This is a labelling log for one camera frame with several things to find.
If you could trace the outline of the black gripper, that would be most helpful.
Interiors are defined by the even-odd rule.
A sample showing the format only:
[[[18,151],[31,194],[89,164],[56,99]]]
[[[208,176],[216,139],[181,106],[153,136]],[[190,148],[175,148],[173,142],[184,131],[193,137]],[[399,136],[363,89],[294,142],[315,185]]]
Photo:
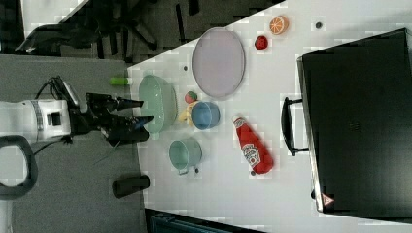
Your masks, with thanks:
[[[114,111],[141,108],[143,104],[143,101],[112,97],[109,94],[87,93],[85,111],[75,106],[74,102],[68,104],[71,136],[100,131],[112,147],[145,142],[150,134],[144,125],[151,122],[153,116],[114,114]]]

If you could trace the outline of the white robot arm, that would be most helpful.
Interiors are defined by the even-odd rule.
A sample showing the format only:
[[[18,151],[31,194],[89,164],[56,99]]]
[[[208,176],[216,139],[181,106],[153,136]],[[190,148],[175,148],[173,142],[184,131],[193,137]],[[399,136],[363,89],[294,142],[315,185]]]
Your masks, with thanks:
[[[141,108],[142,101],[88,93],[86,104],[64,96],[1,103],[1,199],[26,195],[37,182],[37,152],[41,143],[70,143],[75,136],[99,131],[112,146],[146,141],[144,126],[152,116],[118,116],[117,111]]]

